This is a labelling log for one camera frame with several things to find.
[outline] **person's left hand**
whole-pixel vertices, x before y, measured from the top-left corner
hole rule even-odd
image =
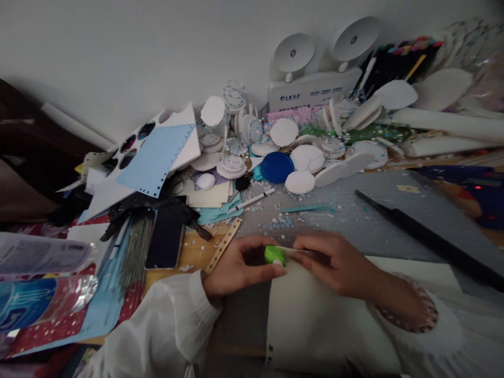
[[[220,257],[214,270],[203,278],[203,289],[207,297],[222,297],[247,286],[281,277],[287,271],[278,264],[249,266],[245,257],[256,255],[264,262],[264,248],[279,245],[277,241],[263,235],[252,235],[233,240]]]

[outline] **lace cuff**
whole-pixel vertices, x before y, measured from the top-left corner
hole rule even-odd
[[[423,324],[411,324],[379,305],[375,305],[376,309],[389,323],[405,331],[412,333],[426,333],[432,331],[436,327],[439,320],[439,313],[429,294],[427,294],[427,292],[410,277],[398,273],[395,273],[395,275],[402,278],[408,284],[411,290],[420,298],[424,305],[425,314],[427,315],[426,321]]]

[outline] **desk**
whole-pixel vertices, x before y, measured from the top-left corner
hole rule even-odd
[[[457,197],[457,195],[460,192],[460,187],[452,184],[447,184],[447,183],[441,183],[441,188],[445,191],[446,194],[448,194],[450,197],[454,199],[454,201],[462,207],[462,209],[465,210],[466,215],[468,215],[470,218],[475,218],[479,216],[479,205],[474,202],[474,201],[469,201],[462,199],[460,197]],[[205,242],[202,240],[195,231],[193,230],[188,230],[185,239],[184,239],[184,246],[182,250],[182,255],[181,255],[181,261],[180,261],[180,266],[185,266],[185,265],[194,265],[194,268],[191,271],[196,271],[198,269],[204,269],[208,265],[210,259],[215,253],[216,247],[215,245],[218,243],[218,241],[222,240],[226,231],[228,230],[229,226],[225,225],[223,223],[214,226],[214,228],[210,229],[210,232],[213,234],[216,232],[214,239]],[[482,229],[482,231],[486,234],[486,236],[494,242],[499,247],[504,247],[504,233],[494,231],[494,230],[487,230],[487,229]],[[146,285],[145,285],[145,290],[144,293],[148,291],[148,289],[152,286],[152,284],[160,279],[172,276],[174,274],[179,274],[181,273],[178,269],[174,270],[151,270],[147,273],[146,276]],[[213,350],[217,350],[222,353],[231,353],[231,354],[245,354],[245,355],[253,355],[253,356],[260,356],[264,355],[264,350],[261,350],[261,348],[256,348],[256,347],[239,347],[239,346],[232,346],[232,345],[226,345],[221,342],[222,338],[221,335],[223,334],[223,317],[219,319],[219,321],[216,324],[214,334],[211,339],[211,345]],[[96,343],[96,344],[103,344],[104,337],[101,338],[95,338],[92,340],[86,340],[85,343]]]

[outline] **white sleeve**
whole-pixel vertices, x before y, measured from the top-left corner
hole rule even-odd
[[[435,327],[412,333],[377,311],[403,369],[419,377],[496,377],[504,371],[504,311],[460,291],[421,282],[438,312]]]
[[[152,285],[79,378],[184,376],[188,361],[201,361],[221,313],[208,302],[201,274],[175,275]]]

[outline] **white wall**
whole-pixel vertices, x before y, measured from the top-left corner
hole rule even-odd
[[[328,44],[349,18],[382,21],[379,43],[474,16],[498,0],[3,0],[0,78],[112,140],[165,107],[220,94],[228,79],[267,101],[271,56],[294,32]]]

